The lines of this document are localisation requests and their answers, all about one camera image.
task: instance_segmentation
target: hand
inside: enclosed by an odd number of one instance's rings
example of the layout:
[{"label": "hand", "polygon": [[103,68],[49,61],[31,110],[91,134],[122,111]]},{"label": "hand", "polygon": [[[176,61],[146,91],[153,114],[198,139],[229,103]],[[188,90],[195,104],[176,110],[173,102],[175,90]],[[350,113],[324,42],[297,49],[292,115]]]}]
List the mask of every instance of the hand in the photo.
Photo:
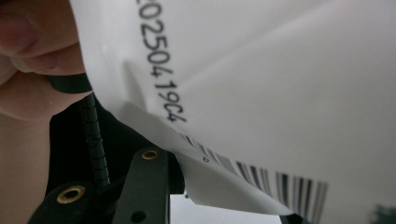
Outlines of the hand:
[{"label": "hand", "polygon": [[11,0],[0,4],[0,115],[50,120],[88,93],[55,91],[45,75],[84,72],[67,0]]},{"label": "hand", "polygon": [[39,206],[50,119],[89,94],[57,92],[45,75],[82,72],[68,0],[0,0],[0,223],[27,223]]}]

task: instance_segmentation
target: hole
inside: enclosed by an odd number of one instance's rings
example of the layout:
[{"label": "hole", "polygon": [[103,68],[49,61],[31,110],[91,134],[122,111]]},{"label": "hole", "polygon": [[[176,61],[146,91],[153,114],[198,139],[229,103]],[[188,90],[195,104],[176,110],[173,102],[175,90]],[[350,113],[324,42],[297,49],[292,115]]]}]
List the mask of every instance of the hole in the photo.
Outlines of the hole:
[{"label": "hole", "polygon": [[72,186],[65,189],[58,195],[56,201],[58,203],[73,203],[84,195],[85,188],[82,186]]},{"label": "hole", "polygon": [[66,199],[72,199],[74,197],[78,196],[78,191],[76,189],[70,190],[69,192],[67,192],[64,197]]},{"label": "hole", "polygon": [[146,220],[146,217],[146,213],[138,211],[132,215],[131,220],[133,223],[141,223],[142,221]]},{"label": "hole", "polygon": [[146,161],[150,161],[150,160],[154,160],[155,158],[157,158],[160,155],[160,153],[158,153],[158,151],[156,150],[149,150],[146,151],[142,154],[143,159],[145,159]]}]

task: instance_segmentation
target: printed number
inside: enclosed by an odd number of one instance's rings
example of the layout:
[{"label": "printed number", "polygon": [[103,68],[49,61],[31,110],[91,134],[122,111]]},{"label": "printed number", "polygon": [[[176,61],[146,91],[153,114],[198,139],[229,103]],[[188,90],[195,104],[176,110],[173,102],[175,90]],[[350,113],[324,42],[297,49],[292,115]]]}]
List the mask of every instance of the printed number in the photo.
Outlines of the printed number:
[{"label": "printed number", "polygon": [[175,122],[175,121],[178,121],[178,120],[181,120],[181,121],[183,121],[183,122],[187,122],[186,119],[182,118],[182,117],[179,116],[179,115],[172,114],[172,113],[169,113],[169,114],[168,114],[168,119],[169,119],[170,121],[172,121],[172,122]]},{"label": "printed number", "polygon": [[155,88],[158,89],[170,89],[170,88],[176,88],[177,85],[171,80],[169,81],[169,84],[166,85],[155,85]]},{"label": "printed number", "polygon": [[156,20],[154,24],[158,24],[158,26],[152,26],[143,23],[140,26],[140,30],[142,31],[142,35],[146,36],[147,31],[152,32],[154,34],[160,34],[163,31],[163,23],[160,20]]},{"label": "printed number", "polygon": [[183,107],[181,105],[177,105],[177,104],[164,104],[163,107],[165,108],[166,111],[168,111],[169,113],[172,113],[172,109],[170,109],[171,107],[175,107],[177,109],[177,113],[183,113]]},{"label": "printed number", "polygon": [[166,37],[165,36],[156,36],[155,37],[155,45],[150,45],[150,43],[147,41],[146,38],[144,38],[143,42],[145,42],[145,46],[148,49],[158,49],[161,46],[161,43],[163,43],[163,47],[166,49],[168,48],[168,43],[166,42]]},{"label": "printed number", "polygon": [[166,96],[164,96],[162,93],[158,93],[158,95],[163,98],[165,101],[168,101],[170,103],[177,103],[179,100],[178,94],[175,93],[174,91],[169,91]]},{"label": "printed number", "polygon": [[[168,74],[173,74],[173,71],[170,70],[170,69],[163,68],[163,67],[160,67],[160,66],[152,66],[151,74],[153,76],[159,77],[159,76],[161,76],[163,74],[162,72],[168,73]],[[171,81],[171,84],[172,84],[172,86],[171,86],[172,88],[176,87],[175,83],[173,83],[172,81]],[[168,87],[168,85],[165,85],[164,87],[160,87],[160,86],[161,85],[155,85],[156,88],[167,88]]]},{"label": "printed number", "polygon": [[167,63],[171,59],[171,55],[163,50],[152,51],[148,55],[148,61],[150,63]]},{"label": "printed number", "polygon": [[158,3],[148,3],[139,10],[139,16],[145,20],[153,19],[161,15],[161,5]]}]

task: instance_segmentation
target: finger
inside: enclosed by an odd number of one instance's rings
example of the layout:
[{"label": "finger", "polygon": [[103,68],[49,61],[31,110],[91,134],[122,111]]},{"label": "finger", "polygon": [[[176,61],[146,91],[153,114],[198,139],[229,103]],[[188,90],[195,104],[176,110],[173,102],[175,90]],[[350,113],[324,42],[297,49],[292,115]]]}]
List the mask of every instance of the finger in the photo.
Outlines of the finger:
[{"label": "finger", "polygon": [[18,70],[45,75],[74,75],[84,72],[79,44],[32,58],[11,58]]},{"label": "finger", "polygon": [[0,54],[0,86],[6,83],[17,69],[12,65],[8,57]]},{"label": "finger", "polygon": [[46,76],[17,73],[0,86],[0,114],[30,121],[50,119],[88,94],[61,93]]},{"label": "finger", "polygon": [[78,42],[68,0],[13,0],[0,5],[0,53],[33,57]]}]

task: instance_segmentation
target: black plastic part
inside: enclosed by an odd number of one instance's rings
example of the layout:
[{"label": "black plastic part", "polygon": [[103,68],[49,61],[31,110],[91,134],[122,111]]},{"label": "black plastic part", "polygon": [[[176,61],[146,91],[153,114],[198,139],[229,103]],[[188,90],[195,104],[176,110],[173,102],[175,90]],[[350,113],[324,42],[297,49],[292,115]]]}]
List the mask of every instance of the black plastic part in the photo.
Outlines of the black plastic part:
[{"label": "black plastic part", "polygon": [[[156,151],[152,160],[143,158]],[[120,196],[113,224],[168,224],[169,169],[168,152],[157,148],[139,150],[134,159]]]},{"label": "black plastic part", "polygon": [[183,194],[185,190],[184,176],[173,153],[168,152],[169,159],[169,193]]},{"label": "black plastic part", "polygon": [[[84,187],[81,198],[72,203],[58,203],[58,195],[72,186]],[[92,199],[92,185],[89,182],[71,182],[53,190],[44,202],[35,210],[29,224],[70,224],[90,223],[86,217],[89,213],[89,204]]]},{"label": "black plastic part", "polygon": [[64,93],[83,93],[92,90],[85,73],[73,76],[49,76],[49,82],[53,89]]},{"label": "black plastic part", "polygon": [[289,216],[280,216],[280,221],[282,222],[282,224],[310,224],[308,221],[296,214]]}]

